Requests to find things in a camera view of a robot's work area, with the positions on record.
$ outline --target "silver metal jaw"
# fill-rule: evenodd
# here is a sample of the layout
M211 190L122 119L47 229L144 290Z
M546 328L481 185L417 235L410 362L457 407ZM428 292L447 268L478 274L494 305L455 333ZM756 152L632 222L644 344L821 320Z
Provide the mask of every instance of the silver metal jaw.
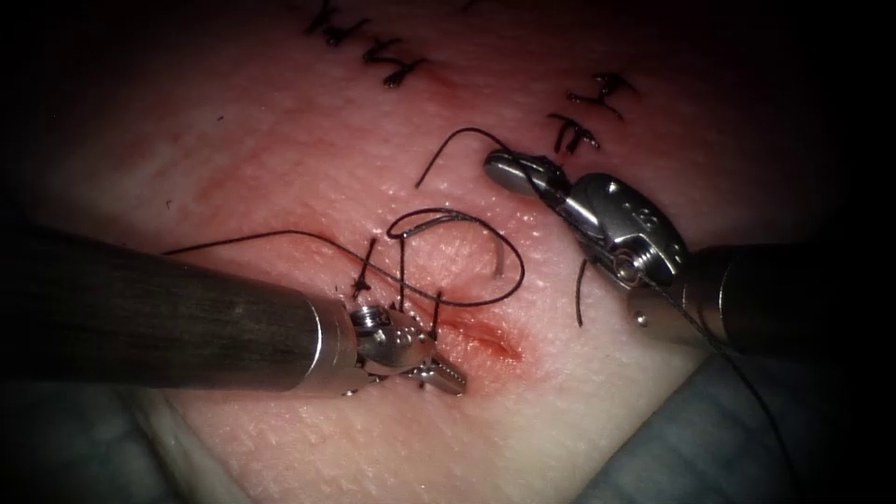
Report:
M393 375L461 395L467 376L436 350L436 342L413 317L383 306L351 314L357 335L357 365L375 382Z
M538 196L573 230L585 257L624 289L643 277L672 283L688 257L672 222L648 198L608 174L569 184L563 169L543 156L494 150L485 173L517 194Z

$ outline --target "black suture thread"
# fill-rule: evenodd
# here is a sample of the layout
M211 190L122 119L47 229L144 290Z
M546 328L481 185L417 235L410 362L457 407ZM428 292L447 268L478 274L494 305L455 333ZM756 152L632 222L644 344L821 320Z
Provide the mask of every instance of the black suture thread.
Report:
M436 306L432 309L432 325L429 326L429 337L433 342L439 340L439 307L441 306L441 291L436 292Z
M394 44L398 44L403 42L400 38L390 38L385 42L381 42L379 38L373 39L373 47L364 51L364 54L361 55L361 60L364 63L398 63L403 64L402 61L396 60L394 58L380 58L378 54L389 48Z
M499 147L503 148L504 150L507 150L508 152L511 152L511 150L510 150L506 145L504 145L504 142L501 142L496 136L494 136L493 134L487 132L486 130L483 130L483 129L481 129L481 128L475 128L475 127L472 127L472 126L467 127L467 128L461 128L461 129L459 129L459 130L457 130L457 131L455 131L455 132L449 134L449 135L448 135L448 138L445 138L444 142L441 143L441 146L439 147L439 150L437 150L436 153L432 156L432 159L429 160L429 164L427 164L427 167L426 167L426 169L424 169L423 174L420 175L420 178L417 180L416 184L413 185L413 188L414 188L414 189L420 189L420 185L423 184L424 179L427 178L427 175L429 175L429 170L432 170L432 165L435 164L436 160L439 158L439 156L441 156L441 152L442 152L443 150L445 150L445 148L448 147L448 144L449 144L449 143L450 143L456 136L458 136L458 135L461 134L461 133L477 133L477 134L480 134L480 135L482 135L482 136L488 138L488 139L491 140L492 142L495 142Z
M617 119L623 120L623 115L619 113L619 110L607 105L607 98L622 87L628 88L635 94L638 94L635 86L632 86L622 76L614 72L597 73L592 76L592 79L600 82L600 89L597 90L596 97L582 96L572 91L567 91L567 100L604 106L609 109L610 112L615 114Z
M442 213L442 214L450 215L453 217L453 218L449 219L450 221L463 221L463 222L472 222L474 224L479 224L486 231L491 232L496 237L498 237L498 239L500 239L502 242L504 242L504 245L506 245L511 250L511 252L513 252L513 255L517 258L517 260L520 263L520 277L517 279L517 281L513 285L513 287L511 287L507 292L501 294L500 296L498 296L496 298L487 299L484 301L450 301L450 300L442 299L440 301L441 304L444 304L446 306L454 306L457 308L473 308L476 306L485 306L488 304L494 304L497 302L504 301L507 298L509 298L510 296L512 296L514 293L516 293L517 290L519 290L520 286L523 284L523 279L525 278L525 266L523 263L523 256L520 254L520 251L516 248L516 246L514 246L513 243L511 243L510 240L505 238L504 235L502 235L498 230L493 228L490 224L488 224L487 222L485 222L484 220L482 220L478 217L470 216L470 215L464 214L463 212L460 212L460 211L457 211L457 210L454 210L451 208L423 208L420 210L415 210L413 212L409 212L409 213L404 214L403 216L400 216L399 218L397 218L389 226L389 231L387 232L387 234L389 235L389 238L396 239L396 238L400 237L400 235L396 235L395 233L392 233L391 230L394 229L402 220L404 220L406 218L410 218L410 217L415 217L415 216L419 216L419 215L423 215L423 214L432 214L432 213ZM327 238L326 236L322 236L317 233L313 233L313 232L309 232L309 231L299 231L299 230L280 230L280 231L261 232L261 233L256 233L256 234L250 234L247 236L241 236L239 238L230 238L227 240L217 240L214 242L207 242L204 244L185 246L182 248L168 250L168 251L162 252L161 254L163 256L173 256L173 255L177 255L177 254L185 254L187 252L211 248L211 247L215 247L215 246L238 244L238 243L242 243L242 242L248 242L251 240L258 240L261 238L269 238L269 237L281 236L281 235L298 235L298 236L305 236L308 238L313 238L319 242L323 242L327 245L330 245L330 246L336 248L337 250L343 252L345 255L347 255L351 258L354 258L361 262L365 262L364 257L355 253L350 248L337 243L335 240L332 240L330 238ZM376 264L373 264L372 262L368 262L368 267L371 270L374 270L375 272L381 274L386 279L399 284L400 287L403 287L407 291L413 292L414 294L420 296L421 298L423 298L425 300L435 301L437 299L436 296L429 294L428 292L424 291L423 289L421 289L419 287L412 286L411 284L405 282L403 279L403 273L401 273L402 277L399 278L399 277L396 277L394 274L386 271L385 269L377 266Z
M548 118L560 119L563 121L563 124L560 126L560 133L557 134L557 140L553 144L553 152L555 154L560 152L560 146L561 144L563 144L563 138L567 135L567 130L569 128L572 128L572 138L569 140L569 143L567 143L567 153L575 153L576 149L579 147L579 143L582 140L585 140L596 148L600 148L600 144L597 143L595 135L591 133L590 130L579 124L579 122L575 119L554 113L548 114Z
M672 298L668 292L666 292L662 287L656 284L656 282L650 280L644 274L641 275L641 280L643 280L648 286L650 286L654 291L656 291L659 295L663 296L663 298L672 305L672 307L688 321L691 326L700 333L701 336L709 343L709 346L717 353L721 358L728 363L731 369L735 372L740 381L744 384L750 394L756 399L756 402L759 404L759 407L763 410L763 414L765 418L768 420L769 426L772 428L772 433L775 436L775 441L777 442L777 446L781 451L781 456L784 458L784 465L787 467L787 472L791 477L791 483L793 484L793 488L796 490L798 494L803 493L803 484L800 478L799 472L796 470L796 464L793 463L793 458L791 457L791 452L787 448L787 443L784 442L784 435L781 433L781 427L777 423L777 419L775 415L772 413L772 409L768 406L768 403L765 402L765 398L762 394L760 394L759 389L756 388L756 385L747 377L747 374L737 365L735 360L731 357L730 354L725 350L725 348L720 344L719 340L712 335L705 327L703 327L700 322L694 319L691 314L689 314L681 304Z
M404 78L408 76L420 63L425 63L428 60L426 58L420 58L419 60L413 63L401 63L401 68L392 72L391 74L385 76L383 78L383 85L387 88L397 88L404 82Z
M582 259L579 265L579 274L576 276L576 322L581 327L581 279L585 276L585 266L588 265L588 259Z
M340 28L338 26L330 25L327 28L324 28L324 41L328 46L336 47L342 44L342 42L348 38L349 35L354 33L358 28L364 26L365 24L371 22L369 18L364 18L361 21L356 22L349 28Z
M355 291L352 293L352 300L356 300L358 294L362 290L370 290L371 285L367 283L365 275L367 274L367 265L371 263L371 255L373 255L373 246L376 245L376 238L371 238L367 246L367 254L364 256L364 262L361 263L361 273L357 276L357 280L353 284Z
M399 311L404 313L404 238L399 240Z
M416 226L412 226L409 229L402 231L402 232L395 232L395 228L401 223L401 221L411 218L411 217L422 216L424 214L441 214L441 217L436 217L431 220L425 221L421 224L417 224ZM392 222L392 224L388 227L388 229L385 230L385 235L388 236L392 240L397 240L397 239L404 240L404 239L410 238L420 232L432 229L433 227L435 227L437 225L448 223L448 222L471 222L473 224L478 224L480 227L482 227L486 231L492 233L496 238L498 238L498 240L503 242L504 245L506 245L511 250L513 255L516 257L517 262L520 263L520 276L519 276L519 278L517 278L516 282L513 284L513 287L511 287L510 290L508 290L507 292L505 292L504 294L502 294L496 298L492 298L487 301L471 301L471 302L440 300L440 303L444 304L446 306L456 306L458 308L472 308L474 306L485 306L486 304L493 304L496 302L504 301L507 298L509 298L510 296L512 296L513 293L515 293L520 288L520 286L523 284L523 280L525 279L525 264L523 262L523 255L520 254L520 251L519 251L519 249L516 248L516 245L514 245L507 237L505 237L503 234L501 234L500 231L496 230L494 227L492 227L491 224L489 224L488 222L485 222L484 220L482 220L478 217L474 217L469 214L465 214L458 210L454 210L453 208L421 208L419 210L413 210L412 212L408 212L407 214L404 214L403 216L395 219L395 221ZM392 280L397 280L394 277L392 277L391 275L389 276L389 278ZM435 297L433 297L429 294L426 294L424 291L420 290L419 288L414 287L410 284L407 284L406 282L402 282L402 284L407 286L408 290L410 290L414 294L418 294L418 295L424 297L425 299L428 299L430 301L434 301L436 299Z
M320 6L320 10L317 11L317 14L315 14L315 18L311 21L311 24L309 24L308 27L305 28L305 34L310 35L321 26L329 24L333 14L338 10L339 9L336 7L329 6L329 0L323 0Z

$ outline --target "skin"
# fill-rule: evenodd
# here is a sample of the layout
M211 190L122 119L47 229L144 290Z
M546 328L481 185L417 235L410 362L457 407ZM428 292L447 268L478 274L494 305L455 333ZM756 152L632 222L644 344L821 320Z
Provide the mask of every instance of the skin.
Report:
M338 48L319 31L302 33L316 2L148 13L133 32L115 20L120 31L110 37L130 36L111 53L73 49L96 64L67 73L28 118L28 169L9 179L21 208L110 243L158 253L299 229L363 254L375 236L372 260L394 272L389 223L448 206L485 219L521 250L517 295L441 311L439 347L468 374L463 397L400 379L346 399L169 392L254 500L569 500L705 357L638 338L623 295L594 271L583 283L580 329L581 252L541 203L484 176L490 142L459 137L415 190L451 131L478 126L510 147L553 155L559 124L546 115L574 118L602 149L582 144L555 157L570 178L618 176L664 209L692 249L799 239L838 202L833 160L815 149L826 122L788 47L733 44L747 32L725 24L732 20L701 31L705 23L678 12L668 13L676 22L657 23L657 10L544 4L481 2L462 14L461 3L340 2L338 25L373 21ZM389 56L429 61L387 89L394 67L360 60L375 36L405 40ZM624 121L565 99L594 96L590 75L613 70L638 89L607 99ZM355 305L359 264L306 239L182 259ZM479 228L443 226L409 245L408 279L446 298L484 299L515 278L509 255L495 278L495 260ZM358 302L397 299L382 277L368 282ZM432 305L411 296L409 311L428 324Z

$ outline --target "pink skin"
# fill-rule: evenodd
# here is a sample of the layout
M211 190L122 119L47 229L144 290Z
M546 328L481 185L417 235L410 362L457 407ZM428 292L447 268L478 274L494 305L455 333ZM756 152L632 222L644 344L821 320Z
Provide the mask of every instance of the pink skin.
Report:
M639 339L622 296L593 271L578 328L581 252L542 204L485 177L488 141L459 137L414 190L451 131L474 125L549 153L560 123L545 115L570 116L603 146L557 158L570 177L618 176L663 208L692 248L799 237L831 208L830 184L806 184L823 155L809 147L817 132L798 93L777 96L769 78L733 63L722 72L724 51L669 43L632 18L546 4L481 2L461 15L451 3L341 2L337 24L374 22L338 48L302 34L316 2L206 7L166 19L114 70L67 95L55 117L38 118L46 135L20 182L34 196L30 213L60 229L149 252L299 229L363 254L376 236L373 261L394 272L388 224L448 206L522 251L517 295L441 313L440 349L469 375L461 398L399 379L346 399L170 392L256 501L570 499L704 357ZM386 89L393 68L360 62L374 36L400 36L390 55L431 62ZM639 91L608 99L624 122L564 100L595 91L593 72L615 69ZM359 271L296 237L183 259L349 301ZM503 278L492 275L494 261L479 228L444 226L411 242L409 281L483 299L515 276L509 254ZM359 301L397 298L381 276L368 281ZM431 303L409 301L428 322Z

